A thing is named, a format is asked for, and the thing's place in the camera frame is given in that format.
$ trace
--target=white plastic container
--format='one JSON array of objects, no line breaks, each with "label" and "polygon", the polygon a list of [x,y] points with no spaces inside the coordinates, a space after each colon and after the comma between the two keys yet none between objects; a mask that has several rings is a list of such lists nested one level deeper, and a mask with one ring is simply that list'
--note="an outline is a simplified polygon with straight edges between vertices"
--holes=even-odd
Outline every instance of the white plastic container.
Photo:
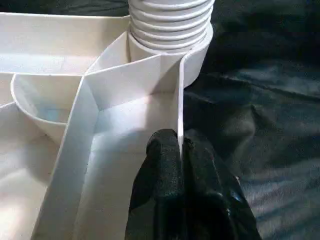
[{"label": "white plastic container", "polygon": [[128,17],[0,13],[0,23],[0,93],[13,78],[16,102],[0,98],[1,240],[28,240],[34,225],[33,240],[123,240],[149,137],[172,128],[181,150],[183,91],[212,26],[191,50],[163,52],[140,44]]}]

